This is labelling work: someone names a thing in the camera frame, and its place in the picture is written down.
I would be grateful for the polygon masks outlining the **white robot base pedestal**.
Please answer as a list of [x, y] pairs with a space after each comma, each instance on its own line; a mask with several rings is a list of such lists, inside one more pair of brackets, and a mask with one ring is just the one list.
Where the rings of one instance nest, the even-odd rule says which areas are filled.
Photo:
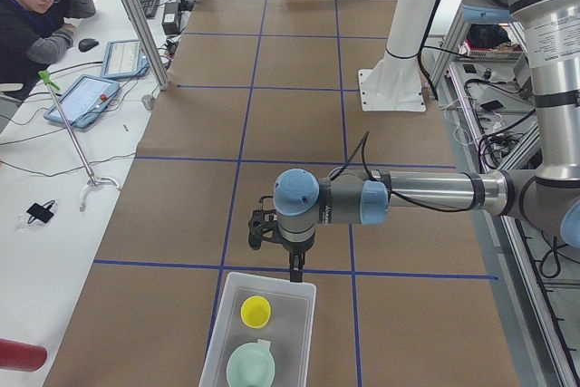
[[397, 0], [384, 56], [358, 72], [364, 111], [424, 112], [421, 47], [429, 35], [439, 0]]

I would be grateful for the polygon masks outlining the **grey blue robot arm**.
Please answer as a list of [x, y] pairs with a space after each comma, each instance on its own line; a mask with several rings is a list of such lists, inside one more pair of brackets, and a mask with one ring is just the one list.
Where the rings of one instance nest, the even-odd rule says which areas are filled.
[[550, 245], [544, 260], [559, 263], [562, 247], [579, 244], [579, 0], [464, 0], [473, 24], [519, 22], [525, 32], [529, 80], [524, 116], [542, 156], [535, 169], [493, 166], [490, 144], [517, 130], [509, 124], [478, 140], [479, 173], [389, 172], [348, 166], [319, 179], [289, 169], [275, 181], [273, 207], [249, 220], [248, 244], [269, 242], [289, 255], [289, 273], [300, 281], [318, 226], [378, 225], [389, 207], [440, 213], [483, 210], [525, 222]]

